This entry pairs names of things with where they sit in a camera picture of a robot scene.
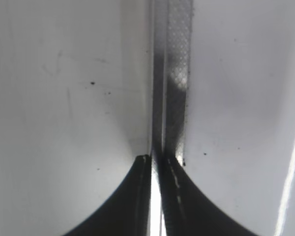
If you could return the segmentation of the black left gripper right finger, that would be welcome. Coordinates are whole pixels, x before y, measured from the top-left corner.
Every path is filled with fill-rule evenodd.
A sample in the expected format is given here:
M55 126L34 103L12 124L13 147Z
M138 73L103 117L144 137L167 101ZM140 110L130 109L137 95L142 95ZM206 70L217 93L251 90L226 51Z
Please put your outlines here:
M156 160L167 235L254 235L209 200L172 153L153 147L152 157Z

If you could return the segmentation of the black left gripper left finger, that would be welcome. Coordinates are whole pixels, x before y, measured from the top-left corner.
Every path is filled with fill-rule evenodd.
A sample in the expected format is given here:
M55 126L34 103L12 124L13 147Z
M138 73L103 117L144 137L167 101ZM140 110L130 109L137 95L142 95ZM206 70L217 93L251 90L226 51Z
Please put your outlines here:
M151 189L151 157L139 155L114 193L67 236L145 236Z

